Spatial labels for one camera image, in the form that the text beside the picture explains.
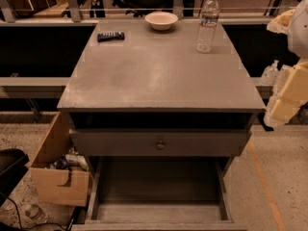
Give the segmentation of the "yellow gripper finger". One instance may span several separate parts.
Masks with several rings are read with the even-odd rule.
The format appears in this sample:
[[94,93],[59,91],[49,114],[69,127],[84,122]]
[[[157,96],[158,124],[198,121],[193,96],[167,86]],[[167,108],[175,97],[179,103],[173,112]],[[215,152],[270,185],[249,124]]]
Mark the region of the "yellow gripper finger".
[[308,62],[284,67],[274,90],[276,98],[269,117],[287,123],[308,102]]
[[294,12],[295,9],[290,9],[278,15],[267,25],[267,30],[276,34],[287,35]]

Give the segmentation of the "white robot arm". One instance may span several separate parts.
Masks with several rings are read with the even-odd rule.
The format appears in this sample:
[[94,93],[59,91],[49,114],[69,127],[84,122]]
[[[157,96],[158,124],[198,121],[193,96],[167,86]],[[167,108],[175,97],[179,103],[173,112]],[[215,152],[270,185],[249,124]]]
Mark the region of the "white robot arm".
[[286,124],[308,102],[308,0],[274,18],[267,30],[285,34],[290,52],[299,56],[293,66],[283,66],[273,84],[264,122],[269,127]]

